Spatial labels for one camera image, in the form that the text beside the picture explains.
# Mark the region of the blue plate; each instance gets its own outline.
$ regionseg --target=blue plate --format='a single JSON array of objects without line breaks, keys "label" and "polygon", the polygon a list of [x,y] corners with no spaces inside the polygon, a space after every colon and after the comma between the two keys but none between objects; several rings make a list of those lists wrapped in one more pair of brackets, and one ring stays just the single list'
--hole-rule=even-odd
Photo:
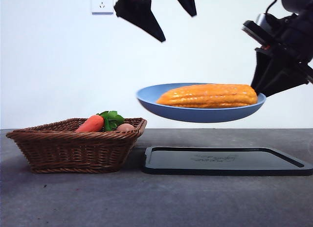
[{"label": "blue plate", "polygon": [[256,112],[266,100],[264,94],[258,95],[258,102],[249,106],[233,108],[183,108],[157,104],[159,97],[170,89],[201,83],[161,84],[143,88],[136,94],[141,105],[148,111],[173,120],[195,123],[227,122],[247,117]]}]

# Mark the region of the yellow corn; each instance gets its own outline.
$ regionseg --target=yellow corn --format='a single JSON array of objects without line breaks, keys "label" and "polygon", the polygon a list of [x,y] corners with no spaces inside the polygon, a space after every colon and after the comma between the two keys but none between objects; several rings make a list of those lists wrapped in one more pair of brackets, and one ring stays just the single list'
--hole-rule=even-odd
[{"label": "yellow corn", "polygon": [[190,108],[229,108],[257,103],[254,89],[244,84],[199,84],[172,89],[156,103]]}]

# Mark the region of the wicker basket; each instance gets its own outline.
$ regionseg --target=wicker basket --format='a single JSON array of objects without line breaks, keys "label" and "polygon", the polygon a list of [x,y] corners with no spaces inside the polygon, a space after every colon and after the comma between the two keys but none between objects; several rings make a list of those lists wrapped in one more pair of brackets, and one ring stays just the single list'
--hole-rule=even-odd
[{"label": "wicker basket", "polygon": [[126,118],[132,131],[74,132],[86,118],[71,118],[6,134],[13,139],[35,173],[107,173],[124,164],[147,121]]}]

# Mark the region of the white wall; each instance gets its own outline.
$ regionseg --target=white wall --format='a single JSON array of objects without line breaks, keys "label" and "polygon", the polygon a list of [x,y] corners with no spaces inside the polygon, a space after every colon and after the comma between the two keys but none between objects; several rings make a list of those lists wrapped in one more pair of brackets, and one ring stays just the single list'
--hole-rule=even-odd
[{"label": "white wall", "polygon": [[[115,14],[92,15],[90,0],[1,0],[1,128],[104,110],[143,117],[147,128],[311,128],[312,84],[269,97],[247,118],[212,124],[161,118],[135,97],[162,83],[250,84],[259,44],[242,23],[271,2],[196,0],[191,18],[176,0],[152,0],[167,39],[160,43]],[[289,15],[280,2],[270,12]]]}]

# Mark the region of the black tray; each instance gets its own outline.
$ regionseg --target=black tray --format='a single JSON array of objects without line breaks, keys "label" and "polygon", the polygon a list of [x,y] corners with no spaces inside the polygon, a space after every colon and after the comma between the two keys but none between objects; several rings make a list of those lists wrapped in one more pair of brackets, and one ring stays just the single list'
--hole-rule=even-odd
[{"label": "black tray", "polygon": [[149,174],[309,176],[313,165],[268,148],[148,147]]}]

